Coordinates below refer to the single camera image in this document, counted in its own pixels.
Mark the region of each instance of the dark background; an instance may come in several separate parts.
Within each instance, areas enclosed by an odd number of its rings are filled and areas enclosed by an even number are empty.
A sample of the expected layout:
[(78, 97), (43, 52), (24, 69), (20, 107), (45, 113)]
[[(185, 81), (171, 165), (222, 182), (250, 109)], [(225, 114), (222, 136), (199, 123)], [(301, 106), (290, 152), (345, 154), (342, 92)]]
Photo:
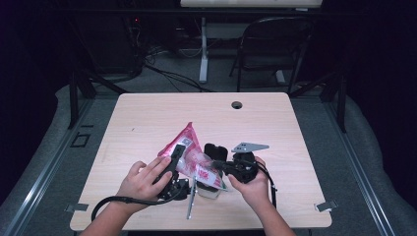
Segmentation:
[[(120, 7), (116, 1), (98, 2)], [(77, 18), (71, 19), (75, 23), (71, 25), (64, 17), (45, 13), (45, 9), (58, 5), (80, 6), (83, 1), (9, 0), (0, 4), (3, 203), (50, 125), (57, 107), (55, 91), (67, 85), (69, 77), (80, 67), (97, 73), (139, 74), (141, 48), (132, 44), (126, 34), (126, 24), (132, 19)], [(165, 6), (158, 5), (162, 4), (160, 1), (152, 2), (153, 5), (148, 1), (136, 4), (132, 7), (178, 6), (177, 1)], [(369, 17), (318, 20), (299, 80), (317, 80), (333, 71), (352, 38), (359, 38), (354, 62), (346, 74), (347, 93), (361, 107), (374, 130), (384, 169), (396, 191), (417, 209), (416, 9), (417, 4), (388, 0), (325, 1), (324, 12), (367, 12)], [(176, 42), (171, 37), (172, 28), (187, 24), (185, 19), (177, 18), (141, 20), (145, 35), (140, 38), (142, 43), (151, 38), (172, 50)], [(147, 21), (163, 26), (152, 31), (146, 28)], [(101, 28), (89, 29), (94, 22), (100, 22)], [(110, 31), (112, 37), (103, 37)], [(81, 43), (80, 36), (88, 45)]]

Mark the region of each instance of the gray floor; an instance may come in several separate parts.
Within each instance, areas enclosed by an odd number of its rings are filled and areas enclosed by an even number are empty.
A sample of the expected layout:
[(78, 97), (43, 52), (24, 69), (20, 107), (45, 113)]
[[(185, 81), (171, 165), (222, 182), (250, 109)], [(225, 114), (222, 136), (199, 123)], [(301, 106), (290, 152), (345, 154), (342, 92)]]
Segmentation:
[[(210, 52), (210, 56), (208, 82), (203, 86), (215, 91), (235, 91), (236, 76), (228, 77), (232, 58), (217, 56), (215, 50)], [(194, 81), (198, 80), (199, 57), (160, 53), (152, 60), (154, 60), (153, 66), (160, 70), (178, 73)], [(265, 73), (256, 76), (247, 75), (244, 83), (260, 77), (264, 78), (263, 83), (273, 83), (274, 78)], [(135, 79), (117, 85), (131, 92), (198, 92), (197, 89), (178, 82), (172, 83), (177, 88), (156, 72), (144, 69)], [(73, 231), (69, 228), (72, 214), (64, 209), (67, 204), (78, 202), (117, 99), (113, 91), (101, 85), (94, 85), (98, 96), (94, 100), (80, 99), (85, 115), (72, 132), (66, 129), (70, 119), (68, 88), (62, 88), (57, 92), (58, 111), (50, 129), (27, 171), (0, 207), (2, 235), (6, 233), (73, 235)], [(285, 88), (257, 88), (244, 91), (256, 90), (276, 92)], [(393, 190), (383, 171), (378, 142), (360, 109), (348, 99), (347, 134), (340, 135), (333, 122), (333, 104), (321, 103), (318, 98), (319, 92), (320, 89), (317, 88), (302, 97), (291, 99), (325, 198), (327, 201), (336, 200), (339, 204), (339, 207), (331, 213), (333, 220), (331, 227), (313, 229), (313, 235), (393, 235), (393, 233), (417, 235), (417, 213)], [(71, 147), (78, 132), (89, 135), (85, 147)], [(353, 154), (361, 163), (366, 173), (366, 181), (372, 186), (372, 193), (377, 197), (377, 201), (372, 198), (369, 201), (367, 198), (369, 190), (363, 188), (357, 170), (352, 167), (352, 153), (349, 152), (349, 147), (346, 147), (345, 139), (348, 139)], [(56, 156), (59, 156), (59, 161), (54, 161)], [(46, 168), (51, 165), (56, 167), (56, 171), (51, 172), (51, 168)], [(40, 181), (39, 178), (45, 175), (51, 177), (50, 182)], [(32, 211), (25, 211), (28, 209), (24, 207), (25, 198), (33, 186), (39, 187), (39, 183), (44, 183), (45, 191), (38, 196), (38, 202), (30, 202), (33, 206)], [(383, 207), (382, 213), (385, 214), (383, 216), (387, 217), (392, 230), (384, 232), (389, 227), (382, 228), (378, 223), (381, 213), (374, 214), (370, 210), (375, 203)], [(306, 229), (295, 230), (297, 235), (308, 235)]]

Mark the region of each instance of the hand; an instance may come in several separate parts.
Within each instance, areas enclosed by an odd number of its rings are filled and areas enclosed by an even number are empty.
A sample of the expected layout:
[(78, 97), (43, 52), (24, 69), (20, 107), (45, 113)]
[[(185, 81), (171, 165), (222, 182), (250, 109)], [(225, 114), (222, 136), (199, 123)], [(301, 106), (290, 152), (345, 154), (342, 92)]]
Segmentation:
[[(265, 165), (265, 162), (259, 157), (256, 156), (255, 160)], [(261, 210), (265, 205), (271, 205), (268, 196), (268, 177), (263, 171), (258, 171), (255, 179), (246, 184), (239, 182), (231, 174), (228, 175), (228, 178), (232, 186), (242, 194), (243, 199), (255, 212)]]
[[(166, 172), (158, 182), (153, 184), (156, 177), (169, 165), (171, 157), (157, 157), (149, 165), (138, 161), (129, 170), (116, 196), (130, 197), (145, 201), (157, 201), (157, 195), (168, 184), (172, 172)], [(138, 204), (117, 203), (127, 214), (131, 215), (148, 206)]]

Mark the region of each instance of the white desk top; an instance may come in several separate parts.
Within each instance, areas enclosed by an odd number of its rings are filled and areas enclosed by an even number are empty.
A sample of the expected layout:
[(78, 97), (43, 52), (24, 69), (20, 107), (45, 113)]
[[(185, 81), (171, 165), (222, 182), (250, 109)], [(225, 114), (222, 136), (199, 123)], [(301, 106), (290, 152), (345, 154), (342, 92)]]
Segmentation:
[(320, 8), (323, 0), (181, 0), (182, 7)]
[[(243, 107), (232, 108), (233, 101), (242, 102)], [(267, 163), (283, 218), (293, 228), (331, 225), (329, 213), (314, 208), (325, 198), (285, 93), (126, 93), (119, 97), (79, 200), (89, 208), (74, 213), (71, 228), (84, 230), (90, 224), (92, 209), (116, 194), (132, 164), (151, 162), (188, 122), (193, 122), (202, 148), (206, 143), (224, 146), (229, 150), (228, 160), (230, 150), (241, 142), (269, 145), (255, 155)], [(227, 178), (223, 180), (230, 191), (222, 192), (216, 200), (196, 195), (190, 220), (186, 219), (187, 199), (150, 206), (134, 214), (124, 229), (262, 228), (240, 193)]]

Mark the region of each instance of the pink plastic bag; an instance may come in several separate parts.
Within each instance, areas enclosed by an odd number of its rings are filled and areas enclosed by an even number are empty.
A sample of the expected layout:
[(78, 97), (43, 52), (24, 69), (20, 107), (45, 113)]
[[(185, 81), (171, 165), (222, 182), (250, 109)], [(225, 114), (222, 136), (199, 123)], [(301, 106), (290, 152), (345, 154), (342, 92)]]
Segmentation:
[(186, 147), (183, 155), (178, 161), (176, 170), (188, 177), (197, 177), (197, 181), (202, 182), (208, 186), (216, 189), (226, 190), (217, 170), (209, 168), (211, 158), (203, 153), (200, 147), (199, 140), (194, 131), (192, 122), (163, 150), (158, 153), (158, 156), (168, 156), (174, 151), (175, 146), (183, 145)]

